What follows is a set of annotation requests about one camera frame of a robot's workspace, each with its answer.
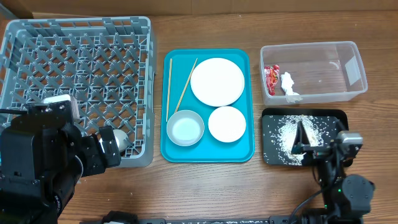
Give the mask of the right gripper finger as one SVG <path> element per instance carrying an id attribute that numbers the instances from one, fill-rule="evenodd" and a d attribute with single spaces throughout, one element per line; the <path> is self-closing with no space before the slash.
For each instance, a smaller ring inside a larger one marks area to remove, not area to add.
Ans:
<path id="1" fill-rule="evenodd" d="M 339 119 L 335 121 L 335 133 L 336 137 L 339 135 L 345 134 L 347 132 L 346 126 L 343 124 L 343 122 Z"/>
<path id="2" fill-rule="evenodd" d="M 297 123 L 296 137 L 294 140 L 294 145 L 292 147 L 292 154 L 304 154 L 310 149 L 310 142 L 308 136 L 305 132 L 303 123 L 299 121 Z"/>

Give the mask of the pile of rice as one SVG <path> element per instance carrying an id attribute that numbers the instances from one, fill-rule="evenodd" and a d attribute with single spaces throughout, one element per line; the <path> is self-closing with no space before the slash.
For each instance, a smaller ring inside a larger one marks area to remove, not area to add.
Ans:
<path id="1" fill-rule="evenodd" d="M 262 117 L 263 158 L 269 165 L 301 166 L 302 154 L 292 154 L 301 121 L 311 146 L 327 146 L 335 138 L 334 116 L 265 115 Z"/>

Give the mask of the white cup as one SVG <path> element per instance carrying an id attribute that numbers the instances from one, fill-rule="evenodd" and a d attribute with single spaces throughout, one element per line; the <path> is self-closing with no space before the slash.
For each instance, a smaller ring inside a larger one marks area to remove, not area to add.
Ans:
<path id="1" fill-rule="evenodd" d="M 120 129 L 114 129 L 113 133 L 114 133 L 114 137 L 115 137 L 119 152 L 125 151 L 129 145 L 129 142 L 127 140 L 128 139 L 127 134 Z"/>

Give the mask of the white tissue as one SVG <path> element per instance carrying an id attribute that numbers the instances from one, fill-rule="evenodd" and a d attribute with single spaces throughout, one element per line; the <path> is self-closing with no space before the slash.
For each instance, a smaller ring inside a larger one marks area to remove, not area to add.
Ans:
<path id="1" fill-rule="evenodd" d="M 285 72 L 281 76 L 281 88 L 285 92 L 286 100 L 288 103 L 296 103 L 302 100 L 301 96 L 293 91 L 294 81 L 290 73 Z"/>

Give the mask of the red snack wrapper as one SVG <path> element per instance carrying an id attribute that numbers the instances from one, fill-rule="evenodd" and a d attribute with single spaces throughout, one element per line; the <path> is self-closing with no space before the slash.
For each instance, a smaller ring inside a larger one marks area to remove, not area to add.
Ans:
<path id="1" fill-rule="evenodd" d="M 280 67 L 278 65 L 266 65 L 264 67 L 266 87 L 271 96 L 275 95 L 275 86 L 279 81 L 279 70 Z"/>

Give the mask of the grey bowl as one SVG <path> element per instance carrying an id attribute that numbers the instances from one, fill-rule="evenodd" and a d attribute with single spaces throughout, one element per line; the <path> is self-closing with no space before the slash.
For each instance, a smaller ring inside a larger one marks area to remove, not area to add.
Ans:
<path id="1" fill-rule="evenodd" d="M 176 145 L 188 147 L 196 144 L 205 131 L 201 116 L 191 110 L 174 113 L 167 121 L 167 135 Z"/>

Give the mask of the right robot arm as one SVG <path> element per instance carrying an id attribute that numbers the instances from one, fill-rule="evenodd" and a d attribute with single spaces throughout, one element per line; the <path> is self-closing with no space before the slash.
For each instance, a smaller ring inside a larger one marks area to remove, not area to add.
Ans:
<path id="1" fill-rule="evenodd" d="M 329 145 L 311 146 L 302 122 L 297 124 L 292 154 L 302 154 L 302 165 L 317 169 L 320 190 L 293 210 L 289 223 L 362 223 L 371 211 L 374 183 L 345 173 L 361 149 L 363 137 L 345 130 L 340 121 L 336 127 L 340 131 Z"/>

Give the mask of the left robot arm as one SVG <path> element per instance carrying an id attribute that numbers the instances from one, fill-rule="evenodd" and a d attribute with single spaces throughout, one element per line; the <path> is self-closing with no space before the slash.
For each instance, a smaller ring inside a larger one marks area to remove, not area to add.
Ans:
<path id="1" fill-rule="evenodd" d="M 80 178 L 121 163 L 113 128 L 83 136 L 67 101 L 1 113 L 1 223 L 56 223 Z"/>

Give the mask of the clear plastic waste bin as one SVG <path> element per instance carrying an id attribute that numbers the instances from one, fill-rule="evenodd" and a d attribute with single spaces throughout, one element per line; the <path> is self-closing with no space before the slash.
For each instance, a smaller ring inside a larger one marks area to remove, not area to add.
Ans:
<path id="1" fill-rule="evenodd" d="M 280 78 L 269 94 L 266 66 L 278 65 L 289 73 L 295 95 L 286 95 Z M 264 104 L 294 105 L 349 101 L 368 90 L 364 64 L 352 41 L 266 45 L 259 59 Z"/>

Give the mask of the black rectangular tray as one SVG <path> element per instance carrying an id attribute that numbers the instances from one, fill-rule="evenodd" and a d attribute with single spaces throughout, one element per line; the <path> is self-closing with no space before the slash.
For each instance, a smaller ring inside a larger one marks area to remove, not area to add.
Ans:
<path id="1" fill-rule="evenodd" d="M 348 130 L 344 111 L 332 109 L 266 108 L 262 112 L 262 149 L 265 163 L 301 166 L 302 154 L 292 154 L 298 122 L 303 124 L 309 143 L 327 146 L 341 130 Z"/>

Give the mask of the teal serving tray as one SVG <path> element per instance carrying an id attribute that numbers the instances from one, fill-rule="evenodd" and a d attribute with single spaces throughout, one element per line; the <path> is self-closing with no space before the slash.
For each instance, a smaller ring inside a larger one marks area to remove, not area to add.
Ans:
<path id="1" fill-rule="evenodd" d="M 234 62 L 243 72 L 245 87 L 242 95 L 231 106 L 240 110 L 246 118 L 246 131 L 235 142 L 225 143 L 216 140 L 208 130 L 208 118 L 214 107 L 200 102 L 187 87 L 179 110 L 192 110 L 204 121 L 205 131 L 194 145 L 182 147 L 174 144 L 167 135 L 166 105 L 169 79 L 169 62 L 172 58 L 172 78 L 170 87 L 169 116 L 175 111 L 190 70 L 198 58 L 197 64 L 209 58 L 225 58 Z M 254 116 L 252 108 L 250 61 L 246 52 L 240 49 L 176 49 L 164 58 L 162 81 L 162 109 L 160 128 L 160 151 L 170 162 L 214 163 L 246 162 L 255 152 Z"/>

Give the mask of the large white plate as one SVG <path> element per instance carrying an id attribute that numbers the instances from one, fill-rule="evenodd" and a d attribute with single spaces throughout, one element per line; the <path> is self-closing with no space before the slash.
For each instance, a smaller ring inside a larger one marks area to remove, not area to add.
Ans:
<path id="1" fill-rule="evenodd" d="M 242 70 L 234 62 L 225 58 L 209 58 L 194 68 L 190 86 L 199 101 L 220 107 L 239 99 L 245 81 Z"/>

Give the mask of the wooden chopstick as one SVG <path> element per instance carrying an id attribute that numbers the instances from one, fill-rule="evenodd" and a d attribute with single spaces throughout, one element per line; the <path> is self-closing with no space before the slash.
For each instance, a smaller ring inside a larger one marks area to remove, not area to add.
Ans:
<path id="1" fill-rule="evenodd" d="M 186 90 L 187 90 L 188 84 L 190 83 L 190 79 L 191 79 L 191 77 L 192 77 L 192 73 L 193 73 L 193 71 L 194 71 L 194 69 L 195 69 L 195 67 L 196 67 L 196 65 L 197 65 L 197 61 L 198 61 L 198 58 L 195 59 L 195 62 L 194 62 L 194 64 L 193 64 L 193 66 L 192 66 L 192 69 L 190 70 L 190 74 L 189 74 L 189 76 L 188 76 L 188 78 L 187 78 L 187 80 L 186 80 L 185 86 L 184 86 L 184 88 L 183 88 L 183 90 L 182 90 L 182 93 L 181 93 L 181 95 L 180 95 L 180 98 L 179 98 L 179 100 L 178 100 L 178 103 L 177 103 L 177 106 L 176 106 L 176 108 L 175 108 L 174 113 L 176 113 L 176 112 L 178 111 L 178 109 L 179 109 L 179 107 L 180 107 L 180 105 L 181 105 L 181 102 L 182 102 L 183 97 L 184 97 L 184 94 L 185 94 L 185 92 L 186 92 Z"/>
<path id="2" fill-rule="evenodd" d="M 172 58 L 169 62 L 169 79 L 168 79 L 168 89 L 167 89 L 167 107 L 166 107 L 166 123 L 169 120 L 169 104 L 170 104 L 170 87 L 171 87 L 171 78 L 172 78 Z"/>

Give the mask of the right wooden chopstick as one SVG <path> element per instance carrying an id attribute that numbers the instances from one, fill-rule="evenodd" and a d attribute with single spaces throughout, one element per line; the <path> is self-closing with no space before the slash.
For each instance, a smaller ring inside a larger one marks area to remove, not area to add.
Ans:
<path id="1" fill-rule="evenodd" d="M 181 105 L 181 102 L 182 102 L 183 97 L 184 97 L 184 94 L 185 94 L 185 92 L 186 92 L 186 90 L 187 90 L 188 84 L 190 83 L 190 79 L 191 79 L 191 77 L 192 77 L 192 73 L 193 73 L 193 71 L 194 71 L 194 69 L 195 69 L 195 67 L 196 67 L 196 65 L 197 65 L 197 61 L 198 61 L 198 58 L 195 59 L 195 62 L 194 62 L 194 64 L 193 64 L 193 66 L 192 66 L 192 69 L 190 70 L 190 74 L 189 74 L 189 76 L 188 76 L 188 78 L 187 78 L 187 80 L 186 80 L 185 86 L 184 86 L 184 88 L 183 88 L 183 90 L 182 90 L 182 93 L 181 93 L 181 95 L 180 95 L 180 98 L 179 98 L 179 100 L 178 100 L 178 103 L 177 103 L 177 106 L 176 106 L 176 108 L 175 108 L 174 113 L 176 113 L 176 112 L 178 111 L 178 109 L 179 109 L 179 107 L 180 107 L 180 105 Z"/>

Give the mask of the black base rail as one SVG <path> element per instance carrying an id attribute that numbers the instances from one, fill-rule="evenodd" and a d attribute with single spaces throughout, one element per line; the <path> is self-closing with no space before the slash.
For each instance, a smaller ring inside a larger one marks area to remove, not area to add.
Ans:
<path id="1" fill-rule="evenodd" d="M 356 220 L 332 218 L 324 221 L 322 216 L 305 214 L 289 220 L 288 215 L 274 215 L 268 218 L 241 218 L 241 219 L 202 219 L 202 220 L 166 220 L 164 218 L 140 218 L 136 215 L 125 212 L 109 212 L 105 217 L 95 221 L 82 221 L 83 224 L 103 224 L 103 223 L 138 223 L 138 224 L 316 224 L 316 223 L 359 223 L 363 224 L 363 219 Z"/>

